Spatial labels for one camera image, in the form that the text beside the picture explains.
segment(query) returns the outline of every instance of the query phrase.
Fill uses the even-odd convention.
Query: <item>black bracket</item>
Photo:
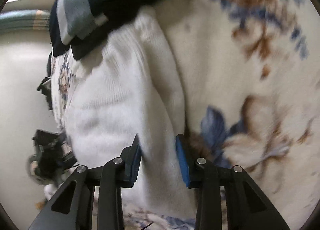
[[[98,229],[124,230],[121,187],[131,188],[141,161],[138,136],[103,167],[79,166],[48,201],[29,230],[91,230],[95,186],[100,186]]]
[[[220,168],[204,158],[194,161],[182,134],[176,148],[184,182],[200,190],[195,230],[222,229],[220,186],[225,188],[228,230],[290,230],[242,167]]]

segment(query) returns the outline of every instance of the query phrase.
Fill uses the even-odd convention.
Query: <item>white knit sweater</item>
[[[70,88],[65,113],[79,163],[103,166],[138,133],[142,162],[134,187],[122,189],[123,201],[160,215],[194,218],[194,192],[182,181],[174,143],[184,131],[183,91],[153,10],[143,9],[132,24],[112,32],[101,63],[84,73],[90,74]]]

